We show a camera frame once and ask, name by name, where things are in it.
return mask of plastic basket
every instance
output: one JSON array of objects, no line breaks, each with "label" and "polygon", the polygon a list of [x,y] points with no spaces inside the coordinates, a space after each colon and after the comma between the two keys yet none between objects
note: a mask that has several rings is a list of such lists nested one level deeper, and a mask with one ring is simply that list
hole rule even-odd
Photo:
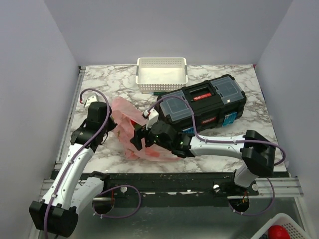
[{"label": "plastic basket", "polygon": [[268,229],[273,225],[283,226],[291,239],[311,239],[291,217],[284,213],[275,215],[251,239],[259,239],[263,234],[268,235]]},{"label": "plastic basket", "polygon": [[186,86],[186,59],[183,57],[139,58],[136,83],[142,92],[173,91]]}]

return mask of marble tabletop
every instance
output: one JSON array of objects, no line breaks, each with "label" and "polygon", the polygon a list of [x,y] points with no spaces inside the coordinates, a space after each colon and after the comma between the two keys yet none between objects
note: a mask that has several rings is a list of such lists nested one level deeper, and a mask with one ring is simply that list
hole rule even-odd
[{"label": "marble tabletop", "polygon": [[[268,114],[265,101],[252,65],[189,65],[188,84],[193,85],[204,80],[213,79],[224,74],[232,75],[247,96],[242,117],[234,124],[226,127],[208,129],[201,132],[207,136],[231,136],[244,134],[253,129],[271,142],[277,142],[275,132]],[[140,111],[148,108],[156,101],[155,96],[142,94],[135,83],[136,65],[88,66],[81,89],[96,88],[103,92],[112,102],[117,96],[123,97],[135,105]],[[76,106],[71,132],[79,127],[86,118],[83,105]],[[281,158],[276,151],[276,161]],[[242,161],[223,156],[201,156],[186,158],[175,162],[151,162],[148,160],[129,161],[124,156],[124,149],[117,137],[111,132],[106,142],[99,146],[96,153],[86,165],[84,172],[94,170],[101,172],[233,172],[242,165]],[[275,167],[275,171],[286,171],[283,164]]]}]

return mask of gray floor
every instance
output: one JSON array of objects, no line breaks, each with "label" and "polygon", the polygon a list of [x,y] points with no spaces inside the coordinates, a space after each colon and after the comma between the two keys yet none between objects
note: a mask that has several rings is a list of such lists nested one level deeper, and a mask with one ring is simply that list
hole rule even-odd
[{"label": "gray floor", "polygon": [[[266,208],[270,200],[254,199],[247,212]],[[124,215],[129,209],[116,209]],[[286,213],[302,226],[293,198],[276,199],[258,217],[236,215],[229,208],[141,208],[127,219],[100,219],[88,206],[80,215],[72,239],[249,239],[277,213]]]}]

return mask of screwdriver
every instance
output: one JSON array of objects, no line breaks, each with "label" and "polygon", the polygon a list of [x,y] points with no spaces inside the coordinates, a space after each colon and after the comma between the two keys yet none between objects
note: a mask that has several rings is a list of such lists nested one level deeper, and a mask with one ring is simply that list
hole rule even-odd
[{"label": "screwdriver", "polygon": [[153,96],[159,96],[161,94],[166,93],[165,91],[160,91],[160,92],[142,92],[142,94],[148,94],[148,95],[153,95]]}]

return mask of plastic bag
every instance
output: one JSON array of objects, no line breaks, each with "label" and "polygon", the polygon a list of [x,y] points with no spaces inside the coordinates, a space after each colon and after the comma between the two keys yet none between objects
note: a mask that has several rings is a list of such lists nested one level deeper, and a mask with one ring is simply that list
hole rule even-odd
[{"label": "plastic bag", "polygon": [[130,139],[134,136],[134,127],[131,120],[140,125],[145,125],[146,120],[142,117],[142,112],[137,110],[134,105],[122,97],[114,98],[111,108],[112,117],[118,124],[113,130],[113,133],[123,145],[125,149],[125,156],[128,160],[136,160],[138,158],[161,162],[180,160],[179,157],[173,155],[170,151],[155,144],[146,148],[144,139],[142,140],[143,149],[138,151],[130,142]]}]

